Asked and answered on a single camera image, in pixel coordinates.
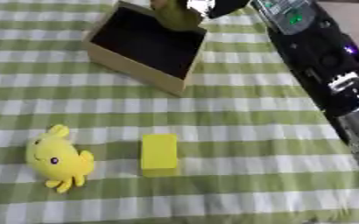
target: yellow cube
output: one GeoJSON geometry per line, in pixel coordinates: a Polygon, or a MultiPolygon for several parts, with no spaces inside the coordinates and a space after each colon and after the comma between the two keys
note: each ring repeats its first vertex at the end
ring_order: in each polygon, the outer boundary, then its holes
{"type": "Polygon", "coordinates": [[[146,177],[177,174],[177,137],[174,134],[144,135],[141,169],[146,177]]]}

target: plush toy foot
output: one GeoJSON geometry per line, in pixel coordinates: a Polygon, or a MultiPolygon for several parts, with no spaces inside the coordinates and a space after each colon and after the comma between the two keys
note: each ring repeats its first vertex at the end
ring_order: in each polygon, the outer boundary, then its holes
{"type": "Polygon", "coordinates": [[[59,180],[47,180],[45,182],[45,185],[49,188],[54,188],[55,186],[58,186],[61,183],[59,180]]]}
{"type": "Polygon", "coordinates": [[[62,124],[56,124],[52,126],[48,132],[58,137],[66,137],[69,134],[69,128],[62,124]]]}
{"type": "Polygon", "coordinates": [[[84,176],[82,176],[82,175],[75,176],[74,182],[76,183],[77,186],[83,186],[84,183],[86,182],[86,179],[84,179],[84,176]]]}
{"type": "Polygon", "coordinates": [[[57,193],[64,193],[72,186],[72,179],[69,178],[66,181],[62,182],[62,184],[57,188],[57,193]]]}
{"type": "Polygon", "coordinates": [[[80,156],[83,157],[87,161],[93,161],[94,160],[94,155],[92,155],[92,153],[87,151],[87,150],[83,150],[80,153],[80,156]]]}

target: green stripe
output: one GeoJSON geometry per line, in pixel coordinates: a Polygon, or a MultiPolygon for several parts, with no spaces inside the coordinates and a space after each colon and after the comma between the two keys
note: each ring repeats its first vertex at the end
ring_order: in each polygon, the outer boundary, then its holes
{"type": "MultiPolygon", "coordinates": [[[[79,40],[0,40],[2,51],[81,51],[85,50],[79,40]]],[[[271,43],[222,43],[207,42],[205,51],[222,53],[271,53],[271,43]]]]}
{"type": "MultiPolygon", "coordinates": [[[[0,30],[45,30],[45,31],[85,31],[93,25],[89,21],[0,21],[0,30]]],[[[255,24],[204,24],[202,27],[209,32],[226,33],[264,33],[262,23],[255,24]]]]}
{"type": "MultiPolygon", "coordinates": [[[[113,142],[79,145],[77,149],[92,151],[96,161],[139,159],[140,143],[113,142]]],[[[254,142],[178,142],[180,158],[268,157],[273,155],[347,155],[349,148],[340,140],[270,140],[254,142]]],[[[0,164],[25,163],[25,147],[0,148],[0,164]]]]}
{"type": "Polygon", "coordinates": [[[87,21],[0,21],[0,30],[85,31],[92,25],[87,21]]]}
{"type": "Polygon", "coordinates": [[[226,33],[265,33],[264,23],[255,24],[203,24],[201,27],[209,32],[226,33]]]}
{"type": "MultiPolygon", "coordinates": [[[[185,98],[259,98],[259,97],[307,97],[299,86],[190,86],[183,94],[185,98]]],[[[172,98],[166,92],[151,85],[107,86],[107,87],[0,87],[0,101],[35,99],[124,99],[124,98],[172,98]]]]}
{"type": "Polygon", "coordinates": [[[166,125],[326,124],[327,121],[319,111],[0,115],[0,130],[44,129],[48,123],[65,123],[69,127],[88,129],[166,125]],[[69,117],[73,116],[78,119],[69,119],[69,117]]]}
{"type": "MultiPolygon", "coordinates": [[[[103,211],[110,212],[110,208],[104,207],[103,211]]],[[[116,220],[116,224],[222,224],[222,223],[276,223],[276,224],[300,224],[304,221],[316,219],[319,222],[358,222],[359,209],[341,209],[336,210],[309,210],[305,212],[287,212],[287,213],[244,213],[244,214],[208,214],[203,216],[173,216],[170,218],[150,218],[137,220],[116,220]]],[[[111,224],[112,220],[102,221],[82,221],[82,222],[64,222],[66,224],[111,224]]]]}
{"type": "Polygon", "coordinates": [[[109,4],[97,2],[97,4],[83,3],[0,3],[0,11],[69,11],[92,12],[107,11],[109,4]]]}
{"type": "Polygon", "coordinates": [[[287,71],[283,63],[199,63],[194,69],[197,74],[276,74],[287,71]]]}
{"type": "MultiPolygon", "coordinates": [[[[279,193],[359,188],[359,171],[169,178],[105,178],[73,188],[67,200],[119,199],[210,193],[279,193]]],[[[43,181],[0,184],[0,204],[64,200],[43,181]]]]}
{"type": "MultiPolygon", "coordinates": [[[[108,73],[105,66],[88,62],[58,63],[0,63],[0,74],[91,74],[108,73]]],[[[276,74],[287,73],[287,67],[280,63],[198,63],[195,74],[276,74]]]]}

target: yellow plush toy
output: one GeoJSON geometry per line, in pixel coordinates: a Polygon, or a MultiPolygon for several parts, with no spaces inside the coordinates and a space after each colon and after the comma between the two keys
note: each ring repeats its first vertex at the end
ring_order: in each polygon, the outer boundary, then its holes
{"type": "Polygon", "coordinates": [[[94,156],[89,151],[79,152],[66,140],[69,128],[58,124],[47,133],[39,135],[27,144],[27,164],[47,177],[46,186],[66,192],[74,182],[83,186],[84,176],[94,170],[94,156]]]}

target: striped tablecloth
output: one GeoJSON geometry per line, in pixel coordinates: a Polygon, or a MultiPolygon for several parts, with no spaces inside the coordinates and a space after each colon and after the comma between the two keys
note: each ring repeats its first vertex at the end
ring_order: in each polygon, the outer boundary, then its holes
{"type": "Polygon", "coordinates": [[[0,223],[359,222],[359,168],[255,11],[203,24],[201,62],[175,98],[89,62],[81,39],[112,4],[0,0],[0,223]],[[66,194],[24,160],[55,123],[96,158],[66,194]],[[140,177],[141,136],[168,132],[182,175],[140,177]]]}

